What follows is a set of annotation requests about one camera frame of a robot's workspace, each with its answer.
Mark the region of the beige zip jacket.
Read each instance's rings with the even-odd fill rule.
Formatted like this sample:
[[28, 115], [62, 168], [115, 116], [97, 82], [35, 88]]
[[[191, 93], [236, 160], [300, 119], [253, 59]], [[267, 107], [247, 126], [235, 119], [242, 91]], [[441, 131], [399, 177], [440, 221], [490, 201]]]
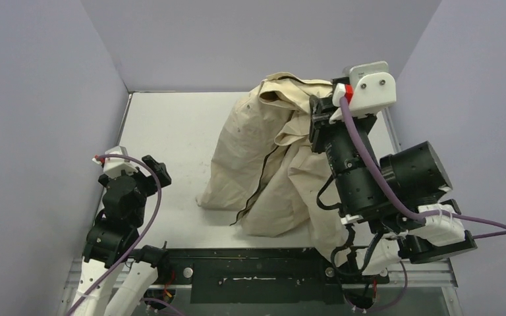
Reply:
[[327, 157], [312, 152], [308, 139], [310, 98], [327, 97], [331, 82], [278, 72], [235, 102], [211, 158], [210, 178], [199, 207], [233, 211], [248, 236], [275, 238], [306, 225], [312, 245], [328, 261], [347, 232], [336, 211], [317, 204], [339, 201]]

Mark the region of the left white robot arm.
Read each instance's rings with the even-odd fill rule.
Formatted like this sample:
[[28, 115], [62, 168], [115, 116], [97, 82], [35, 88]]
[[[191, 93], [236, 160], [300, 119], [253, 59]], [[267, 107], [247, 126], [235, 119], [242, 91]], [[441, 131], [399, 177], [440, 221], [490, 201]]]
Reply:
[[159, 207], [144, 220], [147, 199], [171, 184], [166, 166], [147, 155], [129, 157], [121, 146], [94, 157], [102, 166], [102, 209], [82, 252], [81, 275], [67, 315], [131, 315], [153, 283], [170, 284], [175, 271], [165, 246], [137, 245]]

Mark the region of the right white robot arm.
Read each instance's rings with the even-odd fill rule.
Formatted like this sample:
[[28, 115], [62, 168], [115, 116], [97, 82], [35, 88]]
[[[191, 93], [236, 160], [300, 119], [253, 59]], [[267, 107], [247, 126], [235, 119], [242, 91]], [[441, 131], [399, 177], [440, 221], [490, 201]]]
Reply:
[[435, 150], [423, 142], [396, 154], [371, 161], [392, 192], [412, 213], [431, 211], [416, 221], [403, 215], [378, 186], [362, 160], [347, 128], [329, 123], [335, 108], [331, 97], [309, 98], [312, 151], [324, 153], [339, 202], [322, 204], [338, 210], [349, 233], [337, 251], [348, 250], [347, 267], [336, 266], [339, 275], [362, 282], [402, 259], [423, 264], [475, 250], [472, 234], [459, 220], [453, 199], [444, 200], [452, 184]]

